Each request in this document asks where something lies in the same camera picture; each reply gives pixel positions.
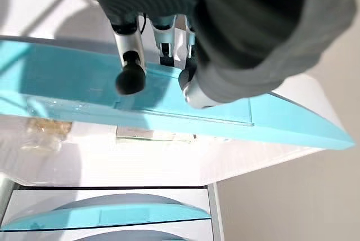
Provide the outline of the dark left robot hand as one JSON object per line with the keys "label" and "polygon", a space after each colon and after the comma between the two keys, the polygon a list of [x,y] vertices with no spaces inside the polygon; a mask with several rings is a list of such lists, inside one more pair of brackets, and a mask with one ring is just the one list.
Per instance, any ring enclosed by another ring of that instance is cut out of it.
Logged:
{"label": "dark left robot hand", "polygon": [[134,18],[153,23],[183,14],[195,33],[195,58],[179,82],[202,109],[271,92],[316,66],[352,24],[356,0],[97,0],[119,46]]}

